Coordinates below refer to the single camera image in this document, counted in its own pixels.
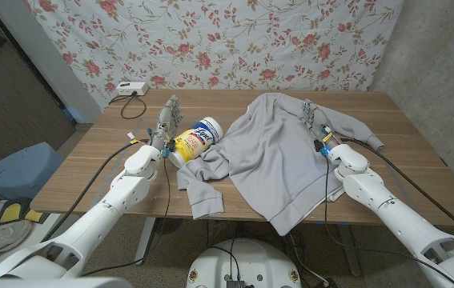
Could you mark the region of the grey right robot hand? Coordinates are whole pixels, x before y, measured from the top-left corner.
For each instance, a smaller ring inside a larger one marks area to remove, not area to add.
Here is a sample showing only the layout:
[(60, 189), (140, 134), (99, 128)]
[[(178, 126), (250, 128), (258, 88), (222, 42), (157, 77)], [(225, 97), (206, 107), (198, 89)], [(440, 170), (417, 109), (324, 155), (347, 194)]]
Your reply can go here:
[(302, 115), (299, 119), (314, 137), (316, 152), (325, 156), (340, 144), (340, 140), (334, 135), (335, 131), (326, 114), (309, 99), (302, 102)]

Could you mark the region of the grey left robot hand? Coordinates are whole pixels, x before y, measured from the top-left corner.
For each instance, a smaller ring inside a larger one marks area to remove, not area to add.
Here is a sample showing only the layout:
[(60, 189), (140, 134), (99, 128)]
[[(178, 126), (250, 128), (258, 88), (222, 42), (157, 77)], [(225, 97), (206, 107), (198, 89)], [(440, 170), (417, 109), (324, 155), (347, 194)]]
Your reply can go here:
[(183, 113), (179, 105), (179, 98), (172, 95), (160, 110), (156, 126), (151, 135), (150, 145), (163, 150), (166, 144), (175, 137)]

